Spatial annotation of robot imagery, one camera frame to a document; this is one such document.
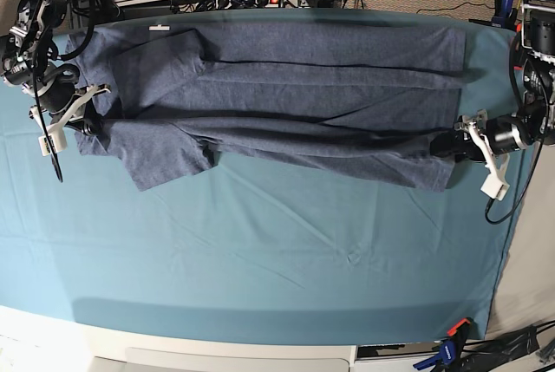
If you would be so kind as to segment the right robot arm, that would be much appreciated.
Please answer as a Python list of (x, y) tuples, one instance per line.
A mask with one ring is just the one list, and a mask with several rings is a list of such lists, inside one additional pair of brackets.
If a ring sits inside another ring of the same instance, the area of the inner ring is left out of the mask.
[(54, 30), (62, 25), (75, 0), (21, 0), (16, 20), (1, 37), (1, 77), (11, 87), (20, 86), (35, 104), (30, 119), (47, 130), (44, 114), (51, 124), (70, 127), (84, 135), (101, 131), (101, 117), (87, 90), (78, 88), (81, 71), (72, 61), (91, 42), (95, 30), (96, 0), (89, 0), (88, 28), (81, 44), (67, 54), (58, 51)]

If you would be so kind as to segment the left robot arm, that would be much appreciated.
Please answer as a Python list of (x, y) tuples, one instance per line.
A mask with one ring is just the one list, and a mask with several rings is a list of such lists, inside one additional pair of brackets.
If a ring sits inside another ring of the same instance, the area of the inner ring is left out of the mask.
[(497, 200), (509, 187), (509, 153), (536, 141), (554, 144), (554, 0), (521, 0), (519, 11), (521, 25), (509, 55), (517, 111), (497, 118), (488, 118), (485, 110), (462, 115), (430, 147), (436, 157), (483, 163), (489, 174), (481, 191)]

